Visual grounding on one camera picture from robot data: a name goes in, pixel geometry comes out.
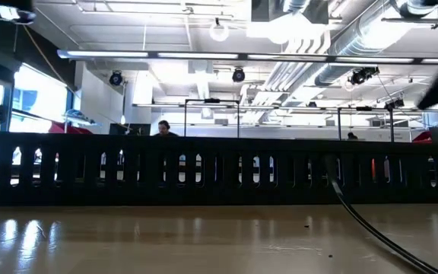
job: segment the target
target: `white ceiling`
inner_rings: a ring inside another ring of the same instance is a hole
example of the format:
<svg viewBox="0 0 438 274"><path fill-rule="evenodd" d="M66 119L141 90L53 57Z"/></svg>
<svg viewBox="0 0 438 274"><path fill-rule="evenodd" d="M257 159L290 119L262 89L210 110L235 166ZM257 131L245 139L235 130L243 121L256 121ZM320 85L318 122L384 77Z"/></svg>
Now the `white ceiling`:
<svg viewBox="0 0 438 274"><path fill-rule="evenodd" d="M107 0L114 11L133 11L134 5L120 5L116 2L143 2L139 0ZM174 2L171 0L147 0L146 2ZM373 0L351 0L345 12L341 14L343 21L331 25L331 37L335 37L339 29L346 26ZM136 14L85 14L75 0L38 0L35 2L37 19L32 26L34 30L54 42L61 49L97 49L97 50L176 50L176 51L205 51L205 52L245 52L245 53L280 53L286 45L278 45L268 38L251 38L246 36L246 25L250 17L250 0L195 0L187 1L193 6L194 11L202 11L201 5L216 5L213 8L204 8L203 12L223 12L232 14L234 20L230 35L226 41L220 43L211 39L209 27L214 21L213 17L202 19L189 19L189 35L187 34L186 20L177 17L150 16L144 18ZM90 11L108 11L104 1L94 3L80 0L81 7ZM302 32L292 26L290 32ZM438 29L431 30L430 25L414 28L402 37L397 43L382 52L384 56L424 56L438 58ZM188 74L187 61L163 62L150 61L151 69L165 89L167 97L176 97L183 100L193 94L196 86L193 82L183 79ZM247 80L264 81L275 64L273 62L214 62L214 70L220 75L217 81L209 84L211 92L224 96L239 94L241 84L234 84L230 74L234 67L244 67ZM437 73L436 66L380 66L380 78L386 90L403 91L405 100L416 100L430 83L430 79ZM109 75L111 69L101 70L103 75ZM125 76L134 77L135 72L126 72ZM328 88L322 92L321 104L331 104L333 107L340 102L351 100L369 101L386 96L385 88L380 84L379 78L368 81L365 85L354 89L352 92L342 88L345 79L341 79L339 88Z"/></svg>

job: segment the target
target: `person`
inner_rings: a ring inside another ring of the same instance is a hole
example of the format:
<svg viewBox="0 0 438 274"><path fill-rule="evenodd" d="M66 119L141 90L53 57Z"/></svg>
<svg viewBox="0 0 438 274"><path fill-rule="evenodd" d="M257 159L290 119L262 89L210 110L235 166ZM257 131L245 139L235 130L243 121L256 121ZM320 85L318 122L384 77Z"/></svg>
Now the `person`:
<svg viewBox="0 0 438 274"><path fill-rule="evenodd" d="M348 133L348 141L357 141L357 136L354 133L349 132Z"/></svg>
<svg viewBox="0 0 438 274"><path fill-rule="evenodd" d="M170 124L166 120L161 120L158 123L158 134L155 134L155 136L174 137L178 135L170 131Z"/></svg>

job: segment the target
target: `wooden table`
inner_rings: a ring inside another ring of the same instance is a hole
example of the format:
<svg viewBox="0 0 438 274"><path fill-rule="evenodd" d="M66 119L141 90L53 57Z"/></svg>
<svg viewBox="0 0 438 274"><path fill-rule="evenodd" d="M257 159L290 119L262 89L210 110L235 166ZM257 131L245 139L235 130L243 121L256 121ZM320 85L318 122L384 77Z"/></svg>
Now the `wooden table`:
<svg viewBox="0 0 438 274"><path fill-rule="evenodd" d="M356 205L438 268L438 205ZM411 273L339 205L0 209L0 273Z"/></svg>

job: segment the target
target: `table surface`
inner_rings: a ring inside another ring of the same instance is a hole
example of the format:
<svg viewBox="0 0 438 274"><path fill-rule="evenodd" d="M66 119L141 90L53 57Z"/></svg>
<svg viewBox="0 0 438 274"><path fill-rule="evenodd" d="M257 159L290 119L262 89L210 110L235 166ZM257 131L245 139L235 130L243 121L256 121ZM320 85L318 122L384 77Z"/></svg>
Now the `table surface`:
<svg viewBox="0 0 438 274"><path fill-rule="evenodd" d="M438 268L438 205L356 205ZM0 208L0 273L415 273L340 205Z"/></svg>

